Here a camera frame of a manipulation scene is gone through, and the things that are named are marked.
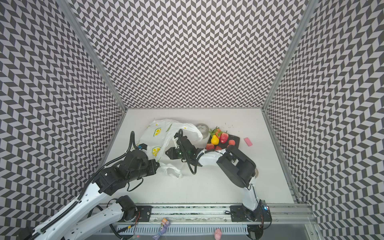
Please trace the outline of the white plastic bag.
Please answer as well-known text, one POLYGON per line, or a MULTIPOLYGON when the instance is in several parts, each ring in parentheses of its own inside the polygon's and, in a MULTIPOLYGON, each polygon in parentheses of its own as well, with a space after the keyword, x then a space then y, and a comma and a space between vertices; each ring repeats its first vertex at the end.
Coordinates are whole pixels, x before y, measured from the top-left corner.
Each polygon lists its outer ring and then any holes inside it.
POLYGON ((147 146, 145 152, 149 159, 154 159, 160 164, 157 173, 174 179, 182 178, 183 174, 177 166, 169 162, 166 150, 176 145, 174 136, 180 129, 194 145, 204 138, 201 131, 193 124, 164 119, 150 123, 138 142, 138 145, 147 146))

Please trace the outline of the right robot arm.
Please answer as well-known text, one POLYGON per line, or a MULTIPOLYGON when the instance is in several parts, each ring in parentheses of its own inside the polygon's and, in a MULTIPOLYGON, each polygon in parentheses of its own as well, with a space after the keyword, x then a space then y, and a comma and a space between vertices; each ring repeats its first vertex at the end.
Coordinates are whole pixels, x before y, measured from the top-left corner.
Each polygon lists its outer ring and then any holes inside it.
POLYGON ((180 159, 188 164, 193 174, 198 167, 214 166, 220 168, 229 180, 243 190, 241 205, 231 206, 225 214, 230 215, 233 222, 261 222, 261 225, 271 223, 273 218, 269 206, 256 193, 253 180, 257 175, 257 166, 248 156, 235 145, 218 149, 208 144, 204 149, 192 145, 188 137, 176 138, 176 147, 169 148, 166 155, 171 160, 180 159))

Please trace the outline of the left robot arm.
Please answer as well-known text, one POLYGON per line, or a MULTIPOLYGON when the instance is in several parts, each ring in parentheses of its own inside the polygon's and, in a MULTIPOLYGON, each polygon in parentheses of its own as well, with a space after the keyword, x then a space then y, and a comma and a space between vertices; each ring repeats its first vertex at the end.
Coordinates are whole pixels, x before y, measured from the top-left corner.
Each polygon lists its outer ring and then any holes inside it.
POLYGON ((101 202, 117 190, 128 188, 131 181, 143 181, 156 174, 160 164, 141 150, 126 152, 106 163, 91 176, 80 195, 53 217, 35 228, 17 231, 19 240, 83 240, 98 230, 120 220, 137 221, 140 213, 132 199, 125 195, 101 212, 84 219, 101 202))

